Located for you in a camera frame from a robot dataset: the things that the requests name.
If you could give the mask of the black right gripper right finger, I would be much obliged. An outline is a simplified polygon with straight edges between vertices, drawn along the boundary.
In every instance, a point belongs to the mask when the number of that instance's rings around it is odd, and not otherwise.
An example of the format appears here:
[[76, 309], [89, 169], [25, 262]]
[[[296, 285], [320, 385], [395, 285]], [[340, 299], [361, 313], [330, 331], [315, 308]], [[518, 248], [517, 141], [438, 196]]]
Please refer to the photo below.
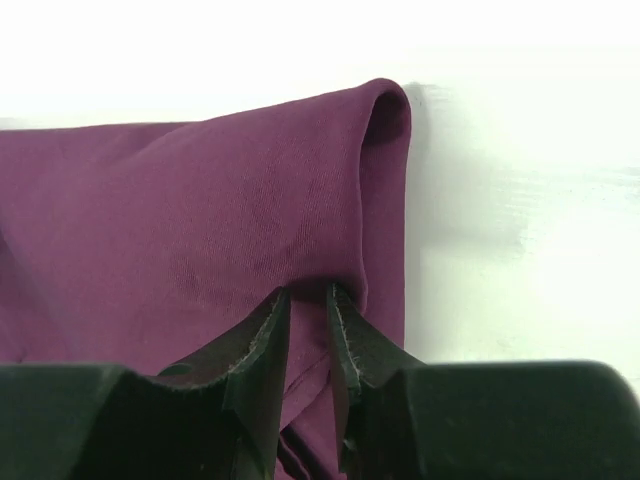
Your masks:
[[327, 292], [337, 457], [350, 479], [639, 475], [639, 405], [594, 361], [426, 364]]

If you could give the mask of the purple cloth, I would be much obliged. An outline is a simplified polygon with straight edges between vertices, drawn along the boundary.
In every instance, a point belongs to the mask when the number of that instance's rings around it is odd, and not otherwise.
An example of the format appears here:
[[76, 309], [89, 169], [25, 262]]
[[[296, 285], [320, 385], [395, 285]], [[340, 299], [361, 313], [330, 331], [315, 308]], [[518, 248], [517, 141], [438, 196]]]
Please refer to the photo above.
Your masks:
[[400, 86], [185, 123], [1, 135], [1, 359], [155, 374], [292, 295], [276, 464], [337, 479], [326, 289], [404, 339]]

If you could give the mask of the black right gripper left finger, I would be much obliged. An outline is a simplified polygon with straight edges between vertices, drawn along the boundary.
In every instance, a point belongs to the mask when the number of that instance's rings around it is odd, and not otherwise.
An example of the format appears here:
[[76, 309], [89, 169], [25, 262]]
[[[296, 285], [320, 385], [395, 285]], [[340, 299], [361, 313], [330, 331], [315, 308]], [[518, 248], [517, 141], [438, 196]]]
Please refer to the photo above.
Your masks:
[[5, 479], [270, 479], [290, 330], [279, 288], [156, 376], [116, 364], [5, 365]]

